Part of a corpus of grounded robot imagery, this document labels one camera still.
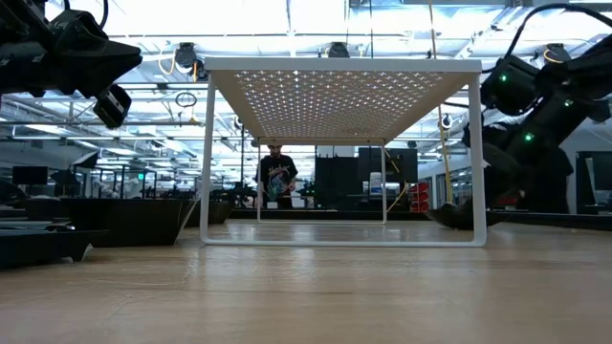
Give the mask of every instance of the person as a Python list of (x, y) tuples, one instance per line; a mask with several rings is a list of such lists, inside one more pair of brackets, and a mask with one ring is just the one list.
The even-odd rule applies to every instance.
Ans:
[(268, 207), (268, 202), (276, 202), (279, 209), (292, 209), (291, 192), (295, 190), (295, 169), (291, 157), (280, 153), (282, 145), (269, 145), (270, 155), (260, 162), (257, 173), (261, 170), (261, 182), (259, 187), (263, 190), (263, 207)]

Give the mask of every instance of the wooden floor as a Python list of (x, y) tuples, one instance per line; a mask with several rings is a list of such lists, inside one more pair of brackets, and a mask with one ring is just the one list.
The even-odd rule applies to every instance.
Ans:
[[(212, 234), (466, 236), (399, 228)], [(0, 272), (0, 343), (610, 343), (612, 233), (502, 224), (485, 249), (202, 247), (197, 236)]]

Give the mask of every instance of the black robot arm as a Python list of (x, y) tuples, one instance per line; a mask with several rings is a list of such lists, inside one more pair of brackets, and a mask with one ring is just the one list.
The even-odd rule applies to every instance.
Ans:
[[(550, 163), (545, 158), (561, 156), (559, 146), (585, 119), (610, 118), (608, 101), (602, 99), (610, 93), (612, 34), (582, 56), (547, 64), (541, 70), (512, 55), (500, 60), (481, 87), (482, 103), (525, 118), (513, 125), (495, 123), (480, 133), (483, 158), (489, 164), (485, 169), (487, 207), (509, 194), (529, 198), (536, 193), (538, 174)], [(463, 143), (470, 146), (469, 127), (464, 133)], [(567, 169), (557, 170), (563, 175), (553, 177), (564, 180)], [(468, 200), (459, 207), (445, 204), (428, 215), (445, 226), (471, 228), (471, 214)]]
[(86, 11), (50, 22), (45, 2), (0, 0), (0, 95), (79, 91), (98, 100), (94, 112), (109, 128), (120, 127), (131, 99), (113, 82), (141, 64), (141, 50), (110, 41)]

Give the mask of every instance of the cable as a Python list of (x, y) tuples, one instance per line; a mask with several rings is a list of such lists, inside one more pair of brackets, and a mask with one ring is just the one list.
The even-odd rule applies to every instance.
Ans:
[[(438, 59), (436, 50), (436, 31), (433, 26), (433, 0), (429, 0), (429, 21), (431, 22), (431, 45), (433, 50), (433, 59)], [(442, 143), (442, 157), (444, 158), (445, 179), (447, 185), (447, 202), (452, 203), (452, 189), (450, 185), (450, 167), (448, 166), (447, 143), (444, 138), (444, 129), (442, 128), (442, 106), (438, 105), (438, 129), (440, 130), (440, 143)]]
[(104, 0), (103, 6), (104, 6), (104, 14), (102, 15), (102, 21), (99, 22), (99, 27), (101, 29), (104, 29), (104, 26), (106, 25), (106, 19), (108, 19), (108, 0)]
[(164, 49), (160, 49), (160, 58), (157, 60), (157, 64), (160, 67), (160, 71), (162, 71), (162, 73), (164, 73), (165, 75), (171, 75), (172, 73), (174, 73), (174, 65), (176, 63), (176, 49), (174, 50), (174, 52), (172, 52), (172, 66), (170, 67), (170, 71), (165, 70), (164, 66), (162, 66), (163, 53)]
[(455, 103), (455, 102), (452, 102), (452, 101), (445, 101), (445, 102), (443, 102), (442, 104), (443, 104), (443, 105), (447, 105), (447, 106), (460, 107), (460, 108), (462, 108), (462, 109), (469, 109), (469, 108), (470, 108), (470, 106), (469, 106), (469, 105), (466, 105), (466, 104), (460, 104), (460, 103)]
[[(395, 172), (398, 173), (398, 176), (402, 176), (402, 174), (400, 173), (400, 168), (398, 167), (398, 165), (395, 164), (395, 162), (391, 159), (391, 155), (389, 154), (389, 151), (386, 150), (386, 148), (384, 148), (384, 153), (386, 154), (386, 156), (389, 158), (389, 160), (391, 161), (391, 164), (393, 165), (393, 168), (395, 169)], [(397, 204), (397, 202), (400, 201), (400, 199), (402, 198), (402, 196), (404, 195), (404, 193), (406, 192), (406, 190), (408, 189), (408, 183), (406, 181), (404, 181), (404, 189), (402, 190), (402, 192), (400, 193), (400, 195), (398, 195), (398, 197), (395, 198), (395, 202), (386, 209), (386, 212), (389, 212), (391, 209), (393, 209), (393, 207), (395, 206), (395, 204)]]
[(548, 53), (550, 53), (550, 52), (551, 52), (551, 51), (550, 51), (550, 50), (548, 50), (548, 49), (544, 51), (543, 56), (544, 56), (544, 58), (545, 58), (547, 61), (554, 62), (554, 63), (563, 63), (563, 61), (559, 61), (559, 60), (557, 60), (557, 59), (554, 59), (554, 58), (550, 57), (550, 56), (548, 55)]
[(198, 103), (198, 98), (191, 92), (181, 92), (175, 98), (174, 102), (182, 108), (192, 107)]
[[(544, 5), (544, 6), (540, 6), (536, 9), (534, 9), (533, 11), (529, 12), (529, 14), (527, 14), (527, 16), (525, 17), (525, 19), (523, 20), (523, 23), (520, 25), (520, 27), (518, 27), (518, 30), (516, 31), (516, 34), (514, 35), (514, 39), (512, 41), (512, 43), (510, 44), (510, 47), (508, 48), (508, 50), (506, 51), (506, 54), (504, 55), (503, 58), (508, 58), (514, 51), (514, 48), (516, 47), (516, 43), (518, 43), (518, 38), (520, 38), (520, 35), (523, 33), (523, 30), (525, 30), (525, 26), (527, 25), (527, 21), (534, 16), (535, 14), (541, 12), (541, 11), (547, 11), (547, 10), (566, 10), (566, 11), (576, 11), (576, 12), (580, 12), (580, 13), (584, 13), (590, 17), (593, 17), (599, 21), (601, 21), (603, 24), (609, 26), (610, 28), (612, 28), (612, 19), (606, 17), (603, 14), (600, 14), (596, 11), (592, 11), (589, 10), (587, 8), (584, 7), (580, 7), (577, 5), (570, 5), (570, 4), (551, 4), (551, 5)], [(496, 66), (493, 68), (489, 68), (487, 70), (483, 70), (482, 73), (486, 74), (486, 73), (491, 73), (495, 70)]]

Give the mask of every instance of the perforated tabletop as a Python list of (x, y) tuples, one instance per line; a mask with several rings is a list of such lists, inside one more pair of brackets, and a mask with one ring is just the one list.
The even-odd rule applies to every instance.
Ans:
[(261, 143), (380, 144), (481, 73), (479, 60), (207, 57)]

